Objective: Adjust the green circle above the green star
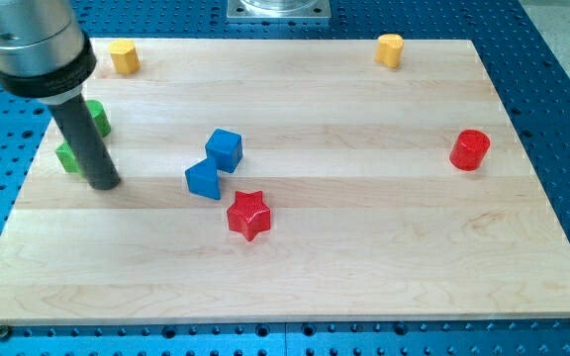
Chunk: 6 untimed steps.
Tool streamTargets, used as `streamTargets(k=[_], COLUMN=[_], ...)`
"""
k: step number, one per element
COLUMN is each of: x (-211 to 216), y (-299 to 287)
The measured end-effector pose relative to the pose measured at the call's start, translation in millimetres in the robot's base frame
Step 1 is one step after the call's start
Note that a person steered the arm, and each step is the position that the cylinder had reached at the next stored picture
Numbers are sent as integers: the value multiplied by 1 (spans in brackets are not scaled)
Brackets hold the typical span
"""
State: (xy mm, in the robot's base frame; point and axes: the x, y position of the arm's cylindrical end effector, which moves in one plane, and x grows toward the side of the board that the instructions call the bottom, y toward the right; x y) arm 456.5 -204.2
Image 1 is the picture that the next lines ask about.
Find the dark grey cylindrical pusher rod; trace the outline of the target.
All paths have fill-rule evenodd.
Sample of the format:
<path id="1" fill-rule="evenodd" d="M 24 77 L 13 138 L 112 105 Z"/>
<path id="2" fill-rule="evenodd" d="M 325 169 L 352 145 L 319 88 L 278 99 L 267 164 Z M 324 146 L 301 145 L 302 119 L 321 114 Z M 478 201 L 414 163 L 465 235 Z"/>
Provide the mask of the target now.
<path id="1" fill-rule="evenodd" d="M 83 96 L 47 107 L 88 184 L 95 190 L 115 188 L 121 181 L 119 173 Z"/>

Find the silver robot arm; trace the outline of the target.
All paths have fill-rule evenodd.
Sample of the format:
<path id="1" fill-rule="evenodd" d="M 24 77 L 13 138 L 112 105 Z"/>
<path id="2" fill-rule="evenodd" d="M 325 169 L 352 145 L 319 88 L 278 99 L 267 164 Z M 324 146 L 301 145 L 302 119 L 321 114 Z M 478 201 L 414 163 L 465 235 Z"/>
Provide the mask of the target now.
<path id="1" fill-rule="evenodd" d="M 0 0 L 0 84 L 46 105 L 91 188 L 120 176 L 82 95 L 96 67 L 92 44 L 66 0 Z"/>

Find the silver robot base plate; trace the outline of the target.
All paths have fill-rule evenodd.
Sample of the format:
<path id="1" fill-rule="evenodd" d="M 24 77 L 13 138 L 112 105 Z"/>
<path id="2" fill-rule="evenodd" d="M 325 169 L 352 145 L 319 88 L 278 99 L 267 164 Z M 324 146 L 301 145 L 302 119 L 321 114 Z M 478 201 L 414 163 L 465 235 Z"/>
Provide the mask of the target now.
<path id="1" fill-rule="evenodd" d="M 328 19 L 332 16 L 330 0 L 228 0 L 227 18 L 258 19 Z"/>

